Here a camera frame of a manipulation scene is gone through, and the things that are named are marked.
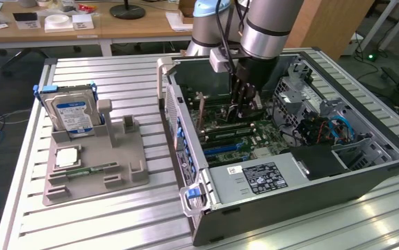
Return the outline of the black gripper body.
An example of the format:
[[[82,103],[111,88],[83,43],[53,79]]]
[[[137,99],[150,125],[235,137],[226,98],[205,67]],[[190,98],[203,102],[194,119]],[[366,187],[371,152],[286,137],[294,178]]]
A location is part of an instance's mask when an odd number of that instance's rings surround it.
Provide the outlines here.
[[[237,67],[238,79],[254,85],[261,91],[271,78],[278,62],[279,57],[267,60],[255,57],[241,58]]]

